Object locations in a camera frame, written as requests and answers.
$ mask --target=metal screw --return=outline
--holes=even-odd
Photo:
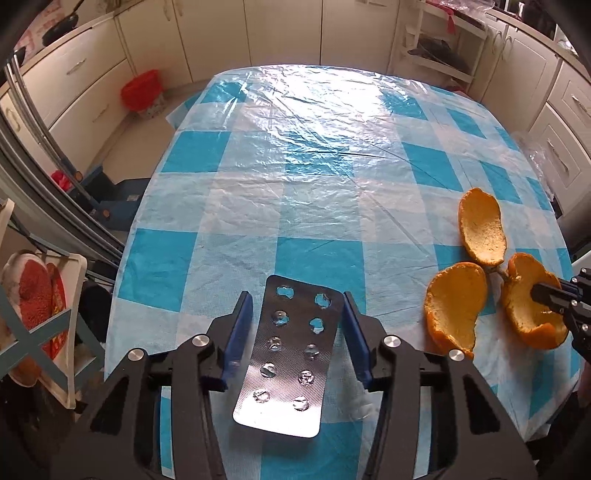
[[[449,350],[449,358],[455,362],[461,362],[464,360],[464,352],[457,349]]]
[[[396,348],[397,346],[400,346],[401,343],[400,338],[395,335],[384,337],[384,345],[387,347]]]
[[[127,358],[129,358],[132,362],[137,362],[144,357],[144,351],[139,348],[134,348],[127,354]]]
[[[194,346],[206,346],[209,343],[209,337],[207,335],[197,335],[193,337]]]

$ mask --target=red bag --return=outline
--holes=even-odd
[[[151,106],[162,91],[158,70],[149,70],[121,89],[121,100],[131,111],[141,112]]]

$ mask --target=table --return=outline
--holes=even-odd
[[[526,251],[572,274],[554,213],[530,165],[482,105],[420,82],[335,67],[273,66],[216,76],[191,106],[150,181],[119,270],[106,372],[127,350],[173,349],[231,312],[242,290],[254,323],[241,371],[212,409],[230,479],[353,479],[362,472],[380,394],[355,379],[337,333],[320,434],[311,440],[232,420],[275,273],[349,290],[362,312],[416,348],[433,349],[422,304],[441,269],[468,260],[457,205],[494,195],[506,259]],[[475,365],[524,438],[578,377],[570,339],[526,347],[499,305],[497,275],[476,324]],[[172,473],[170,393],[163,392],[163,471]],[[426,472],[428,391],[416,472]]]

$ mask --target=orange peel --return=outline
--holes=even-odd
[[[503,263],[507,239],[501,224],[501,209],[496,199],[481,189],[468,190],[457,209],[462,243],[479,264],[496,267]]]
[[[536,283],[560,288],[556,276],[544,268],[532,255],[514,254],[507,266],[508,278],[503,283],[501,302],[520,338],[530,347],[550,350],[561,345],[569,333],[562,315],[531,299]]]
[[[429,335],[443,353],[458,349],[474,358],[474,327],[487,294],[486,274],[471,262],[457,263],[433,277],[423,307]]]

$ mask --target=red trash bin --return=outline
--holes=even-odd
[[[153,118],[162,112],[165,103],[158,70],[149,70],[125,85],[121,89],[121,100],[142,118]]]

